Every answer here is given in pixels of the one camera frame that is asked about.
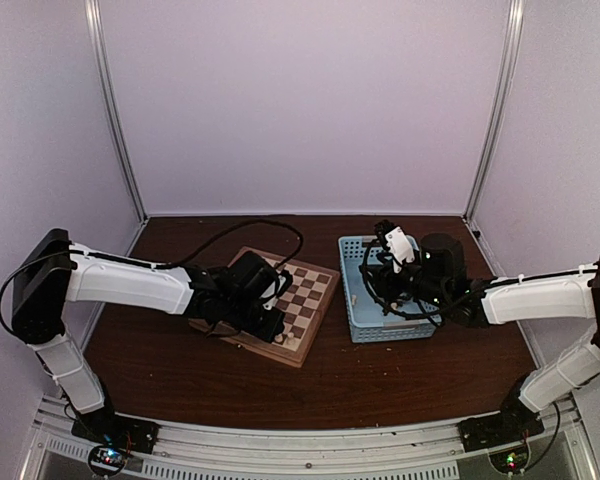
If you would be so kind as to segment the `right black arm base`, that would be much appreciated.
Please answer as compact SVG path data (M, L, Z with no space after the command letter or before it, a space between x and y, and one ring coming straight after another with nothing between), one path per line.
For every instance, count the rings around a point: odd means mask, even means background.
M465 452L522 442L528 436L545 431L539 413L529 410L519 399L522 384L523 379L520 378L502 401L497 413L470 417L458 423Z

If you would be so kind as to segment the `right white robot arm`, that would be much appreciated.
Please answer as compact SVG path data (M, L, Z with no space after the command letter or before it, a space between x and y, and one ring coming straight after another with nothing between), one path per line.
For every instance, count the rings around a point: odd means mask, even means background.
M434 233L413 242L400 228L380 232L378 261L364 259L362 282L384 312L401 297L414 301L417 318L468 328L545 320L588 320L583 336L553 361L524 376L493 419L499 440L515 440L531 415L600 375L600 256L572 270L517 277L472 279L461 242Z

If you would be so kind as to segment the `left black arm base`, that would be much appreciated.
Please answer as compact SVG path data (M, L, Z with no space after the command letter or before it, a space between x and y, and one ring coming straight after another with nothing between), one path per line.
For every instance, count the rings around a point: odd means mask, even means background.
M106 396L104 405L93 412L74 412L71 433L98 444L120 450L151 454L157 441L156 422L119 415Z

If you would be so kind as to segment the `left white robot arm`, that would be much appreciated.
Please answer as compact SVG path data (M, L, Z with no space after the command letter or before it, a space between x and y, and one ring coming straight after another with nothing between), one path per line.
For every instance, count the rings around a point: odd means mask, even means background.
M121 305L224 323L267 343L283 331L275 303L292 283L286 269L253 251L227 267L166 266L91 249L64 229L46 233L15 272L11 329L50 371L86 429L103 444L117 442L124 424L105 406L104 386L63 319L69 304Z

